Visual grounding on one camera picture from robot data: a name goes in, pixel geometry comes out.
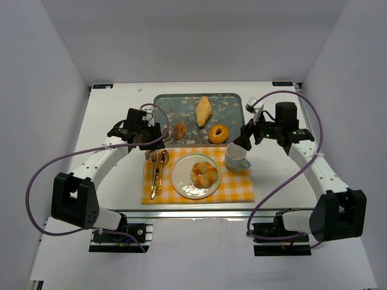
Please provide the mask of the silver metal tongs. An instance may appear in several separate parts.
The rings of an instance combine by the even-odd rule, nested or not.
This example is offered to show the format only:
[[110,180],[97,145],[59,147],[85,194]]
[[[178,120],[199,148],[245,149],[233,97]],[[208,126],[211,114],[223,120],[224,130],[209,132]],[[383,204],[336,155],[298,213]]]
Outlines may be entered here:
[[[172,138],[172,130],[163,138],[163,142],[164,143],[167,143],[167,142],[169,142],[169,141],[171,141],[171,140],[174,140],[173,138]],[[146,151],[145,152],[145,160],[147,161],[147,160],[149,160],[150,158],[151,158],[151,156],[152,156],[152,154],[154,153],[154,152],[157,152],[158,151],[158,149],[151,149],[151,150],[148,150],[148,151]]]

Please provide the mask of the round twisted bread roll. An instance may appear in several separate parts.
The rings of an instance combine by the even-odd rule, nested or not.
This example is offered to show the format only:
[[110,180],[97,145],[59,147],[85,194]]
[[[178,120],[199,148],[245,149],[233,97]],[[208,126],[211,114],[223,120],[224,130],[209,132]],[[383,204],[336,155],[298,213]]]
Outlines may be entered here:
[[207,161],[195,163],[190,172],[195,187],[208,189],[218,179],[218,170]]

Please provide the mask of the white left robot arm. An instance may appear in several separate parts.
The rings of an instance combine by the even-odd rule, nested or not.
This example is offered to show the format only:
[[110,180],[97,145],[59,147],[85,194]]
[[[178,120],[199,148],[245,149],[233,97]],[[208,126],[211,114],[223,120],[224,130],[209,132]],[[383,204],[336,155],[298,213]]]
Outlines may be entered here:
[[129,109],[126,118],[112,127],[102,146],[94,149],[82,165],[55,177],[51,216],[84,230],[123,231],[127,224],[126,216],[102,208],[97,199],[97,189],[112,168],[132,149],[163,149],[162,133],[160,123],[154,122],[150,113]]

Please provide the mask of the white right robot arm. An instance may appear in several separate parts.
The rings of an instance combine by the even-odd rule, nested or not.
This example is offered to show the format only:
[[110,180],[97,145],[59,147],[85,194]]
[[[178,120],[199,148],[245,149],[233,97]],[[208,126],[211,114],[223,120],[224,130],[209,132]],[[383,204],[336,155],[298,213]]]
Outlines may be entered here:
[[300,168],[316,195],[312,210],[277,212],[271,225],[254,224],[249,234],[257,240],[290,240],[310,234],[318,242],[360,237],[366,212],[366,196],[353,190],[333,171],[325,158],[317,152],[314,136],[299,127],[297,106],[293,102],[279,102],[275,115],[265,119],[264,107],[255,98],[246,104],[253,118],[241,127],[234,144],[250,150],[265,138],[275,140]]

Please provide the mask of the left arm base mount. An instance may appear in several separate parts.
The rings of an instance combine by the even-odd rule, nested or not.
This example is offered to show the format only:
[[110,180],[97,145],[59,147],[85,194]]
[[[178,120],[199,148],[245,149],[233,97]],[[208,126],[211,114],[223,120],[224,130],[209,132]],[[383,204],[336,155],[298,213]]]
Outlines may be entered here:
[[92,231],[90,253],[140,253],[148,251],[153,234],[153,221],[145,218],[131,218],[113,230],[95,229]]

